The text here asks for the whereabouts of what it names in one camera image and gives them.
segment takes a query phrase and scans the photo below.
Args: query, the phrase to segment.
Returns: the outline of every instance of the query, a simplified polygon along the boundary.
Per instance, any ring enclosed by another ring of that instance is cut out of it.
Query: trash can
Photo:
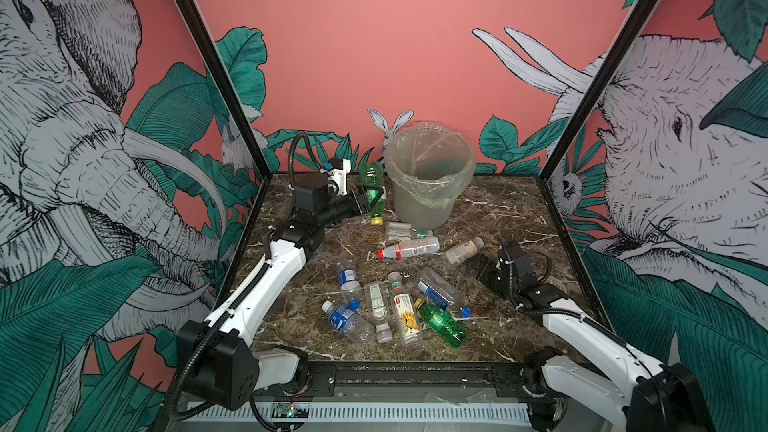
[[[435,229],[446,223],[472,180],[475,149],[456,132],[416,122],[390,141],[385,164],[398,218],[417,229]]]

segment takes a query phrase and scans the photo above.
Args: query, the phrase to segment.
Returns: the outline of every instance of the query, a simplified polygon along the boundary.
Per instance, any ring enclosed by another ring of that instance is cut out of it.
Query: marble surface
[[[261,240],[266,227],[281,220],[290,204],[287,183],[285,175],[273,177],[232,289],[263,255]],[[387,191],[391,191],[389,179]],[[391,194],[388,193],[387,199],[385,223],[396,220]],[[383,233],[383,226],[371,226],[370,220],[364,217],[348,219],[341,227],[326,231],[326,240],[320,249],[275,301],[252,349],[291,345],[309,352],[310,360],[521,361],[527,353],[552,345],[574,360],[580,359],[566,342],[530,318],[515,313],[510,303],[467,275],[464,266],[448,268],[436,254],[379,259],[376,251],[382,247]],[[526,250],[549,255],[553,263],[550,282],[588,311],[581,287],[532,178],[475,177],[457,199],[446,225],[436,231],[441,251],[478,236],[485,242],[484,253],[493,260],[497,257],[500,235],[516,239]],[[335,303],[341,300],[335,264],[342,257],[355,260],[362,284],[385,281],[387,274],[399,271],[414,302],[423,297],[416,287],[419,272],[427,266],[435,270],[464,293],[472,309],[471,317],[462,321],[468,330],[463,345],[459,349],[450,348],[425,327],[422,327],[421,341],[404,345],[391,317],[394,344],[375,341],[357,344],[335,332],[320,306],[325,300]],[[544,273],[545,259],[539,254],[531,254],[531,259],[536,273]]]

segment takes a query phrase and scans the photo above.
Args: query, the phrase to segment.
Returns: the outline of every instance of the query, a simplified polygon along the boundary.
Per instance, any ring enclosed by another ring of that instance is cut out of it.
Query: clear bin liner
[[[452,207],[475,173],[475,149],[458,133],[433,122],[400,129],[386,151],[386,172],[429,208]]]

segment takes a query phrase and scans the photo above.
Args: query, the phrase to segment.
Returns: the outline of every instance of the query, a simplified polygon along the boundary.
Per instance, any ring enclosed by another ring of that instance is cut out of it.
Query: green plastic bottle
[[[458,348],[467,337],[467,329],[437,305],[419,299],[414,306],[422,316],[422,322],[429,324],[451,347]]]
[[[374,187],[384,187],[384,167],[378,162],[370,162],[368,164],[365,164],[360,169],[360,185],[361,186],[374,186]],[[373,200],[374,197],[379,193],[378,190],[369,190],[366,192],[366,195],[368,196],[368,201],[370,202]],[[371,225],[372,226],[380,226],[384,223],[384,219],[382,218],[384,214],[384,205],[386,205],[386,193],[383,192],[381,199],[376,203],[376,205],[371,210]]]

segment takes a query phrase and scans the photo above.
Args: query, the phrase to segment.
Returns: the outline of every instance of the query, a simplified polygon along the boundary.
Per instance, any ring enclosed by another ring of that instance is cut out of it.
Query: rabbit illustration
[[[386,154],[386,148],[389,145],[389,139],[393,138],[395,136],[395,132],[397,132],[400,127],[403,127],[408,123],[410,119],[413,118],[413,111],[407,110],[400,114],[397,117],[397,120],[395,120],[395,125],[392,126],[391,129],[389,129],[388,121],[380,112],[373,109],[368,109],[368,113],[371,114],[373,125],[376,126],[377,129],[384,131],[384,143],[382,144],[382,156],[384,156],[384,154]]]

